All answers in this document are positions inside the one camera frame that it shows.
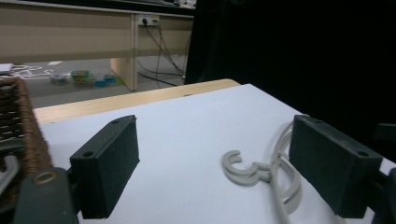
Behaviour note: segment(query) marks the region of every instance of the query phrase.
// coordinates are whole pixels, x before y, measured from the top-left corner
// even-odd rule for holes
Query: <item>gray cable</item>
[[[301,177],[298,171],[291,165],[285,153],[290,144],[292,123],[279,136],[275,150],[271,156],[270,165],[260,162],[253,162],[251,167],[240,170],[232,167],[233,163],[241,162],[240,152],[237,150],[229,151],[224,154],[222,166],[224,174],[236,184],[252,186],[263,180],[269,182],[276,196],[276,208],[279,213],[280,221],[289,224],[289,214],[295,211],[302,199]],[[277,171],[282,168],[291,178],[290,186],[283,190],[277,183]]]

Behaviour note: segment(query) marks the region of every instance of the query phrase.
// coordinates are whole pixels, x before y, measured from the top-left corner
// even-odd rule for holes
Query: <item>power outlet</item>
[[[141,14],[139,15],[139,25],[147,25],[147,26],[157,26],[160,24],[160,16],[159,15],[147,15]]]

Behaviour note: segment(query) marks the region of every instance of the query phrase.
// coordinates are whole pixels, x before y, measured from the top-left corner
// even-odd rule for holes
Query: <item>wicker basket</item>
[[[20,170],[0,195],[0,208],[18,199],[22,180],[29,174],[52,167],[49,147],[35,120],[29,93],[22,79],[0,77],[0,141],[21,138],[25,150],[14,153]],[[4,172],[6,155],[0,152],[0,169]]]

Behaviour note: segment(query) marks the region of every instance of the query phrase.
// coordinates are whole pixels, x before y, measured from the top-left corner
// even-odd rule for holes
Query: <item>white plastic hook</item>
[[[14,178],[14,176],[20,170],[16,156],[6,156],[4,157],[4,161],[6,163],[7,169],[3,173],[0,172],[0,195],[11,182],[12,178]]]
[[[234,168],[233,163],[242,161],[239,156],[240,153],[238,150],[233,150],[225,153],[223,156],[222,165],[224,167],[224,173],[230,180],[236,184],[248,186],[257,184],[259,180],[270,181],[271,177],[268,174],[270,166],[268,164],[255,161],[246,170]]]

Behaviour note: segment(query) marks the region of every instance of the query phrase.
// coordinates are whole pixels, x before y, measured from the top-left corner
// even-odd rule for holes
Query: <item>white tabletop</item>
[[[301,113],[254,86],[241,85],[43,124],[41,130],[53,164],[68,169],[69,157],[108,122],[136,115],[141,162],[110,218],[79,215],[80,223],[280,223],[270,185],[236,185],[220,161],[224,153],[240,150],[241,168],[268,163],[276,139],[296,114]],[[305,179],[302,202],[290,220],[338,223]]]

